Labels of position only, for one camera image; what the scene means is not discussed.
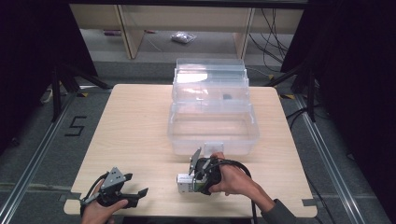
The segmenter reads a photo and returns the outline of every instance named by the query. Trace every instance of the plastic container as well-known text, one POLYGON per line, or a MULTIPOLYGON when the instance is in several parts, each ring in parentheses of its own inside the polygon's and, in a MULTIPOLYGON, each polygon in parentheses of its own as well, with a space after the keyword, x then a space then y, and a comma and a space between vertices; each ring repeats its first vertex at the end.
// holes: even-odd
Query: plastic container
POLYGON ((178 155, 246 155, 260 137, 242 60, 179 59, 168 137, 178 155))

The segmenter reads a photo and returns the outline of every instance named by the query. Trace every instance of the light wood tabletop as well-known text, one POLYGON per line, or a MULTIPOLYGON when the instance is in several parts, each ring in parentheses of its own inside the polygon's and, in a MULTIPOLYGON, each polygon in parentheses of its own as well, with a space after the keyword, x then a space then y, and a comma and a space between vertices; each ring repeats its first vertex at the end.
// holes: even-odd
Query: light wood tabletop
MULTIPOLYGON (((253 180, 297 217, 314 217, 304 170, 276 90, 250 87, 260 139, 247 155, 227 156, 242 162, 253 180)), ((148 188, 136 208, 116 214, 144 217, 251 217, 250 200, 241 195, 179 193, 177 174, 189 171, 190 156, 176 155, 167 137, 171 85, 116 85, 93 135, 72 192, 88 192, 94 181, 116 166, 132 173, 121 192, 148 188)), ((66 214, 79 214, 78 200, 67 200, 66 214)))

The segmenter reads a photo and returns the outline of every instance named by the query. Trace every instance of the white desk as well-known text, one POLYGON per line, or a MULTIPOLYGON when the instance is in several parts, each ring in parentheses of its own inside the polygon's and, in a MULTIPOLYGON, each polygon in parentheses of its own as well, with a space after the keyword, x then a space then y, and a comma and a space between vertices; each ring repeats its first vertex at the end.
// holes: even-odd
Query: white desk
MULTIPOLYGON (((173 153, 166 135, 170 85, 117 85, 81 164, 72 192, 85 195, 93 182, 113 166, 133 173, 123 193, 148 188, 148 195, 136 208, 117 214, 145 217, 251 217, 250 200, 244 196, 206 196, 178 193, 176 177, 187 173, 189 156, 173 153)), ((314 217, 315 206, 303 206, 312 199, 304 171, 290 134, 285 114, 273 88, 250 88, 261 138, 246 156, 227 156, 240 161, 272 198, 280 199, 297 217, 314 217)), ((79 214, 77 200, 68 200, 67 214, 79 214)))

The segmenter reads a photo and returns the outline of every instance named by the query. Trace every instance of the table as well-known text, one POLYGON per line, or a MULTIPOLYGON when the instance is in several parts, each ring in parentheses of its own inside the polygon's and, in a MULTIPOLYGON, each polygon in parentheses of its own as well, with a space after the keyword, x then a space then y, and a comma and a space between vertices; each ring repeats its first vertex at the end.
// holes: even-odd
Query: table
MULTIPOLYGON (((302 200, 313 197, 276 90, 249 90, 261 137, 248 155, 226 158, 245 164, 252 178, 295 216, 314 217, 317 208, 303 205, 302 200)), ((171 91, 171 85, 116 85, 71 191, 85 195, 99 175, 117 166, 124 174, 134 174, 123 193, 148 188, 136 208, 121 209, 118 215, 251 217, 250 200, 244 196, 178 192, 177 174, 188 172, 190 157, 174 154, 166 135, 171 91)), ((64 211, 79 214, 78 201, 68 200, 64 211)))

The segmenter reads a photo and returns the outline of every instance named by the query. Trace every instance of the gray carpet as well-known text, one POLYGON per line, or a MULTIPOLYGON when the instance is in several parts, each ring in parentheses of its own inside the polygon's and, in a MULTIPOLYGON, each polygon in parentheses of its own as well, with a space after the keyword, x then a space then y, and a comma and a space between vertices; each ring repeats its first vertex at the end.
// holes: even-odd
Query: gray carpet
MULTIPOLYGON (((99 77, 108 84, 118 83, 156 83, 171 84, 174 75, 174 63, 99 63, 95 66, 99 77)), ((269 81, 267 75, 280 74, 264 66, 247 66, 251 86, 261 86, 269 81)), ((82 79, 81 85, 90 84, 82 79)), ((276 89, 279 94, 289 94, 292 78, 279 84, 276 89)), ((96 125, 101 117, 108 99, 108 92, 90 92, 86 97, 74 99, 64 117, 54 141, 51 143, 46 157, 40 164, 35 174, 31 187, 24 195, 11 223, 79 223, 78 216, 66 215, 63 211, 64 201, 62 196, 70 190, 85 152, 92 139, 96 125), (80 136, 65 136, 76 133, 78 130, 69 128, 75 116, 85 116, 78 119, 76 124, 83 125, 80 136)), ((295 100, 280 100, 285 115, 298 109, 295 100)), ((363 216, 367 223, 390 223, 381 205, 374 196, 370 186, 361 174, 356 163, 347 158, 347 149, 336 131, 332 121, 327 117, 324 108, 317 108, 317 125, 324 137, 326 144, 331 149, 337 166, 340 169, 352 194, 356 197, 363 216)), ((38 147, 46 130, 50 126, 51 104, 45 104, 36 109, 35 113, 19 135, 20 145, 9 147, 0 157, 0 200, 7 197, 10 186, 15 184, 36 148, 38 147)), ((307 130, 303 117, 297 118, 292 127, 292 135, 298 149, 303 167, 314 183, 316 189, 325 200, 336 223, 350 223, 346 209, 329 178, 315 143, 307 130)), ((318 201, 318 217, 323 223, 332 223, 328 212, 319 203, 318 195, 312 189, 314 198, 318 201)), ((135 219, 135 223, 233 223, 235 220, 215 218, 170 218, 155 217, 135 219)), ((313 218, 302 218, 303 223, 318 223, 313 218)))

